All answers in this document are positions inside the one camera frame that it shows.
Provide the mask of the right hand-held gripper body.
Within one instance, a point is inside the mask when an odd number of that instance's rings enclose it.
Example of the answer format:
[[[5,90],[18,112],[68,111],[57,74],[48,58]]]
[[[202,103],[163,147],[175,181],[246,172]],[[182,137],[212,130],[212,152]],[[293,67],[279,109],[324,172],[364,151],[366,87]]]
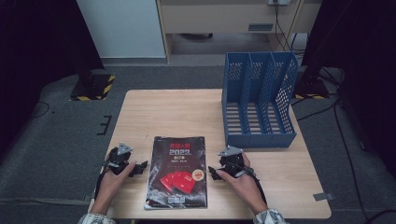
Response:
[[[242,148],[232,146],[227,146],[219,152],[221,170],[234,178],[241,176],[245,172],[243,152]]]

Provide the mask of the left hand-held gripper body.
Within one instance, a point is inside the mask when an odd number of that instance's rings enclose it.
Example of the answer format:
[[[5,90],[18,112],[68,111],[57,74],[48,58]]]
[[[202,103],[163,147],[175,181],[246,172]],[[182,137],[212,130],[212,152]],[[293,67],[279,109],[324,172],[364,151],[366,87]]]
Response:
[[[129,164],[128,160],[133,151],[132,147],[129,147],[122,142],[117,147],[114,147],[108,153],[106,159],[107,167],[115,174],[119,175],[124,168]]]

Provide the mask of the black book with red print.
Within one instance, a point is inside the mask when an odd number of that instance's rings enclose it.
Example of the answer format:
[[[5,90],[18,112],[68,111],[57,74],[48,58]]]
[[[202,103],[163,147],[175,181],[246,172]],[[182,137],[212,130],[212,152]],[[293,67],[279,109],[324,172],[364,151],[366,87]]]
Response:
[[[154,138],[145,210],[207,208],[205,138]]]

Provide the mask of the blue plastic file rack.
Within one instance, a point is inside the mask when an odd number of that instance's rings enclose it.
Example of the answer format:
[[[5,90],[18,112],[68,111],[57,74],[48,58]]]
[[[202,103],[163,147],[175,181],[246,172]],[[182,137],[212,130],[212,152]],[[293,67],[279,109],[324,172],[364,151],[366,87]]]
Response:
[[[290,51],[229,52],[225,58],[222,114],[225,143],[240,148],[289,147],[298,62]]]

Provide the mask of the person's left hand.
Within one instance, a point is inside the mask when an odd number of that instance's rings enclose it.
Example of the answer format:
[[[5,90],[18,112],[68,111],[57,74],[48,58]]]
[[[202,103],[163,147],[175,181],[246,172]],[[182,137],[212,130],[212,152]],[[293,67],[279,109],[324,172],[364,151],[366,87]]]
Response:
[[[112,171],[106,172],[101,181],[96,200],[100,202],[111,202],[134,167],[135,163],[131,162],[118,175],[115,175]]]

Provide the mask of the person's right hand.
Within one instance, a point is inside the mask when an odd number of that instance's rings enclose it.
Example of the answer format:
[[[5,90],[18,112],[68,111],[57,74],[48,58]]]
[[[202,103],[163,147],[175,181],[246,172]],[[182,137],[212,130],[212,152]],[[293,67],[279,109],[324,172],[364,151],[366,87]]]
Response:
[[[247,175],[242,174],[235,178],[224,171],[217,170],[216,174],[223,180],[231,185],[236,194],[247,204],[254,205],[261,201],[261,195],[257,188],[254,179]]]

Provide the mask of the patterned left shirt sleeve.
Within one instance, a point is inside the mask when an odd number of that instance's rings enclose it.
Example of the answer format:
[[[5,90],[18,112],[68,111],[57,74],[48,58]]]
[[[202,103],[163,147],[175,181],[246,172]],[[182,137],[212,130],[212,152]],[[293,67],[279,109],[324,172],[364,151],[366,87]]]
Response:
[[[117,224],[115,220],[105,215],[87,213],[80,218],[78,224]]]

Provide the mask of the patterned shirt sleeve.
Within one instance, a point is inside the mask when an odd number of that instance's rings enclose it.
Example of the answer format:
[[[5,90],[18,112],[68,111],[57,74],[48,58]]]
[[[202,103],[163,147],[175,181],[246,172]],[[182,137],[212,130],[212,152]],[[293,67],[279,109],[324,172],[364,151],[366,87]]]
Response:
[[[267,209],[253,218],[254,224],[289,224],[277,209]]]
[[[117,224],[115,220],[105,215],[87,213],[80,218],[78,224]]]

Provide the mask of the patterned right shirt sleeve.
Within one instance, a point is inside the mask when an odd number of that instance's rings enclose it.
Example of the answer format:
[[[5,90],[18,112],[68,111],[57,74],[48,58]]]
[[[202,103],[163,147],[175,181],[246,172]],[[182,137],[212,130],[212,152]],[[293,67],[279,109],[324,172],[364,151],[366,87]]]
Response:
[[[254,224],[289,224],[277,209],[267,209],[253,218]]]

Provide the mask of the black stand base yellow stripes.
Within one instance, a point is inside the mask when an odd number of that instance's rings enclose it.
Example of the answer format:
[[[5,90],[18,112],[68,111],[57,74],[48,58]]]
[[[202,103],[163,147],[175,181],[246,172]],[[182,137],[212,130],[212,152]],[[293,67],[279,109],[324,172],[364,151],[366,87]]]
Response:
[[[110,74],[94,75],[89,68],[77,66],[78,82],[70,94],[71,101],[106,99],[115,77]]]
[[[329,92],[318,73],[300,71],[294,87],[296,99],[326,99]]]

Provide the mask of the white cabinet panel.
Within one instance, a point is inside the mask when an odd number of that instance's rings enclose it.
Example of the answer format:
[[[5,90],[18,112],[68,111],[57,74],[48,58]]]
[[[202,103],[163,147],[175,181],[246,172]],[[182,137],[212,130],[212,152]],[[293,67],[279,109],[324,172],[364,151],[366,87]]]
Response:
[[[164,58],[156,0],[77,0],[101,58]]]

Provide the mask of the beige wooden cabinet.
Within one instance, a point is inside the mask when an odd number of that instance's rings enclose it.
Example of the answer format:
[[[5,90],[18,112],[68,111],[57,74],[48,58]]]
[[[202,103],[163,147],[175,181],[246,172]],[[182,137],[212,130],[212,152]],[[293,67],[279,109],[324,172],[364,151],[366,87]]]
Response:
[[[291,0],[268,6],[268,0],[156,0],[165,57],[181,34],[265,34],[272,50],[291,46],[294,34],[309,34],[323,0]]]

